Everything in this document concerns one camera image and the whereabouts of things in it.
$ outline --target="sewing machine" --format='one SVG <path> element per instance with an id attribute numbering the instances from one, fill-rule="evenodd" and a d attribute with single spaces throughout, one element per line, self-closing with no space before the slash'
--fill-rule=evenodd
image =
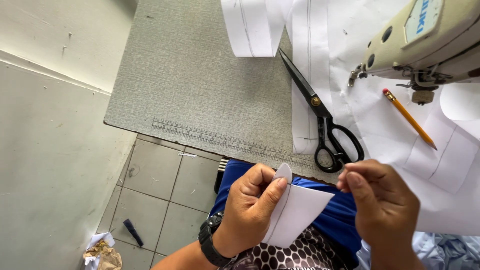
<path id="1" fill-rule="evenodd" d="M 408 79 L 419 105 L 433 90 L 455 82 L 480 82 L 480 1 L 412 0 L 366 45 L 348 86 L 368 74 Z"/>

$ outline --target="scissors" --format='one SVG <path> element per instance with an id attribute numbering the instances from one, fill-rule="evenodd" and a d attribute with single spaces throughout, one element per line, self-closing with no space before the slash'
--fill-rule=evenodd
<path id="1" fill-rule="evenodd" d="M 297 67 L 295 67 L 295 65 L 288 58 L 288 56 L 286 56 L 286 54 L 282 51 L 282 49 L 280 48 L 278 49 L 280 51 L 280 56 L 282 57 L 283 63 L 285 63 L 285 66 L 287 67 L 288 73 L 290 73 L 290 76 L 292 76 L 293 81 L 298 86 L 298 88 L 300 89 L 300 92 L 303 94 L 303 96 L 307 100 L 308 105 L 310 105 L 310 108 L 313 110 L 313 112 L 317 116 L 318 146 L 317 146 L 317 149 L 315 150 L 314 157 L 315 157 L 315 163 L 317 164 L 318 168 L 320 168 L 320 170 L 324 172 L 338 172 L 343 167 L 343 164 L 340 161 L 342 161 L 344 164 L 352 162 L 352 160 L 347 155 L 343 147 L 340 145 L 337 139 L 333 136 L 332 131 L 334 129 L 338 129 L 341 132 L 345 133 L 345 135 L 347 135 L 347 137 L 352 141 L 358 153 L 358 158 L 355 162 L 359 160 L 363 160 L 363 158 L 365 157 L 365 154 L 363 153 L 363 148 L 361 147 L 360 142 L 355 137 L 355 135 L 346 127 L 333 123 L 333 116 L 327 110 L 327 108 L 325 107 L 323 102 L 320 100 L 318 95 L 315 93 L 315 91 L 312 89 L 310 84 L 308 84 L 307 80 L 305 80 L 305 78 L 302 76 L 300 71 L 297 69 Z M 333 151 L 330 150 L 325 144 L 325 121 L 326 121 L 326 128 L 327 128 L 327 136 L 330 139 L 330 142 L 332 143 L 336 154 L 334 154 Z M 330 156 L 330 159 L 333 162 L 330 167 L 322 166 L 318 162 L 318 154 L 320 153 L 321 150 L 325 150 Z"/>

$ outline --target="gray table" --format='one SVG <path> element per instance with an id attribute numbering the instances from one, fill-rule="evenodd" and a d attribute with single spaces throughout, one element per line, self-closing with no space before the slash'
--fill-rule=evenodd
<path id="1" fill-rule="evenodd" d="M 284 33 L 280 43 L 291 55 Z M 105 123 L 329 183 L 292 153 L 291 79 L 279 55 L 237 58 L 220 0 L 141 0 Z"/>

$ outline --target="black scissors handle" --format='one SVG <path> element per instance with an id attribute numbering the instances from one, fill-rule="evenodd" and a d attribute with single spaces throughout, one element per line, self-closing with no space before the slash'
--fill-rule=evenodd
<path id="1" fill-rule="evenodd" d="M 350 157 L 347 155 L 346 151 L 343 149 L 343 147 L 340 145 L 338 140 L 333 136 L 333 130 L 338 129 L 345 133 L 347 137 L 352 141 L 353 146 L 355 147 L 358 157 L 357 161 L 363 160 L 365 158 L 365 153 L 363 152 L 363 148 L 358 141 L 358 139 L 355 137 L 355 135 L 348 130 L 346 127 L 337 125 L 333 123 L 333 117 L 330 116 L 326 118 L 326 128 L 327 128 L 327 136 L 330 139 L 330 142 L 332 143 L 333 147 L 335 148 L 336 154 L 334 154 L 326 145 L 325 145 L 325 123 L 324 119 L 322 117 L 317 117 L 318 121 L 318 147 L 317 150 L 315 151 L 315 163 L 317 166 L 324 172 L 338 172 L 339 170 L 342 169 L 343 164 L 351 163 L 352 160 Z M 325 167 L 322 166 L 318 162 L 318 154 L 321 150 L 325 150 L 328 155 L 330 156 L 330 159 L 332 160 L 332 165 L 330 167 Z"/>

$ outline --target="polka dot fabric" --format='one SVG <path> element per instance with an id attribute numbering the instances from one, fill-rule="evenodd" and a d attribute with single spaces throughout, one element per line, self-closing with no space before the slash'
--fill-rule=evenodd
<path id="1" fill-rule="evenodd" d="M 306 228 L 289 248 L 260 243 L 239 254 L 221 270 L 347 270 L 340 256 L 312 226 Z"/>

